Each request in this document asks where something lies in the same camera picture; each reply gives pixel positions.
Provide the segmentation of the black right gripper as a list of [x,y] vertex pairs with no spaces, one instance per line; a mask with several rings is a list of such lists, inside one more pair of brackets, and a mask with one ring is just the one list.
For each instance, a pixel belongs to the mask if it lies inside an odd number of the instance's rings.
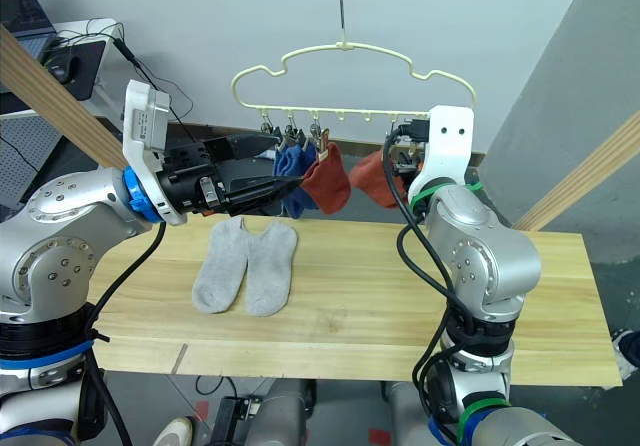
[[422,170],[425,144],[400,138],[391,146],[390,158],[395,174],[414,177]]

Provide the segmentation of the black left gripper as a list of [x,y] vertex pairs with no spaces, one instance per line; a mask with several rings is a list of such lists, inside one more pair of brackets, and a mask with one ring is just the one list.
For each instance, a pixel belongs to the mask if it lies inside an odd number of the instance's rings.
[[264,209],[288,197],[303,178],[236,178],[227,191],[218,164],[258,156],[278,144],[277,136],[243,133],[174,147],[165,151],[158,180],[169,203],[181,214],[227,212],[237,216]]

